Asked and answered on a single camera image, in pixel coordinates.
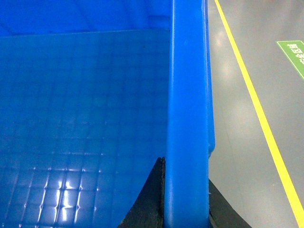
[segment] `blue plastic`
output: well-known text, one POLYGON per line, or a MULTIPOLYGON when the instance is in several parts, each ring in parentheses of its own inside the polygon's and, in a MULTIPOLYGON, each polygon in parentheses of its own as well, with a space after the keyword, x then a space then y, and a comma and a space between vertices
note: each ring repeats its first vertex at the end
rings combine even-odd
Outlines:
POLYGON ((206 1, 173 0, 165 227, 208 227, 206 1))
POLYGON ((0 36, 168 29, 169 0, 2 0, 0 36))
POLYGON ((165 225, 207 227, 208 35, 206 0, 1 1, 0 223, 115 227, 165 155, 165 225))
POLYGON ((169 41, 0 38, 0 225, 117 227, 165 156, 169 41))

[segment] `grid pattern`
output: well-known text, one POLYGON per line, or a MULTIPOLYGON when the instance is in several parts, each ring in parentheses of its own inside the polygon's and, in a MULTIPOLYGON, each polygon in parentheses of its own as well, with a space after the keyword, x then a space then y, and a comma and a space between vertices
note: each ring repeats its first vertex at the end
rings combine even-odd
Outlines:
POLYGON ((165 30, 0 38, 0 224, 116 227, 166 151, 165 30))

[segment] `yellow floor stripe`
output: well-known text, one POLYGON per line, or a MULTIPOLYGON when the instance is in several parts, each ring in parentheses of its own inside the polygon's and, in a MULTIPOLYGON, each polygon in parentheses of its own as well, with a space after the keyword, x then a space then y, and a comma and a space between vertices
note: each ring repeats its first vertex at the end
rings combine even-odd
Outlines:
POLYGON ((249 91, 250 97, 252 99, 253 105, 256 109, 256 114, 257 114, 258 119, 260 121, 262 130, 264 132, 264 135, 265 135, 268 147, 270 149, 272 158, 275 162, 276 169, 277 169, 278 174, 281 178, 281 181, 282 181, 283 187, 285 189, 286 195, 288 197, 290 206, 291 206, 291 208, 294 212, 295 219, 298 223, 299 228, 304 228, 304 210, 303 210, 302 204, 301 204, 301 202, 299 200, 299 197, 298 197, 298 195, 295 191, 295 187, 294 187, 294 185, 293 185, 293 183, 290 179, 287 168, 284 164, 281 153, 280 153, 280 151, 278 149, 278 146, 276 144, 275 138, 274 138, 274 136, 271 132, 271 129, 270 129, 270 126, 269 126, 268 121, 266 119, 266 116, 265 116, 265 113, 263 111, 262 105, 261 105, 261 103, 260 103, 260 101, 257 97, 256 90, 253 87, 253 84, 252 84, 250 76, 247 72, 246 66, 245 66, 244 61, 242 59, 242 56, 241 56, 241 54, 238 50, 237 44, 236 44, 236 42, 235 42, 235 40, 232 36, 231 30, 230 30, 229 25, 226 21, 223 10, 222 10, 218 0, 215 0, 215 3, 216 3, 217 8, 219 10, 220 17, 223 21, 223 24, 224 24, 225 30, 227 32, 229 41, 232 45, 234 54, 237 58, 237 62, 239 64, 239 67, 240 67, 241 72, 243 74, 243 78, 244 78, 244 81, 246 83, 247 89, 249 91))

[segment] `green floor sign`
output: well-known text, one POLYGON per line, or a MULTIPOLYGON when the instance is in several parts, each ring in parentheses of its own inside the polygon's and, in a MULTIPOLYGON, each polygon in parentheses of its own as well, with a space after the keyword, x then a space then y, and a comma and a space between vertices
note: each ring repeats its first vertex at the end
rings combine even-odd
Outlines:
POLYGON ((277 41, 282 51, 304 79, 304 43, 300 40, 277 41))

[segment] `gray floor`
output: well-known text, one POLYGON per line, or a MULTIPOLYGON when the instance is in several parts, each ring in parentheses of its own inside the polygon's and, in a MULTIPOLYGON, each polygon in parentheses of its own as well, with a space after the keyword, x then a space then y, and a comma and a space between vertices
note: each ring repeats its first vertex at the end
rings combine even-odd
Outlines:
MULTIPOLYGON (((276 44, 304 40, 304 2, 219 2, 304 204, 304 81, 276 44)), ((210 179, 253 228, 296 228, 214 0, 209 0, 209 32, 217 143, 210 179)))

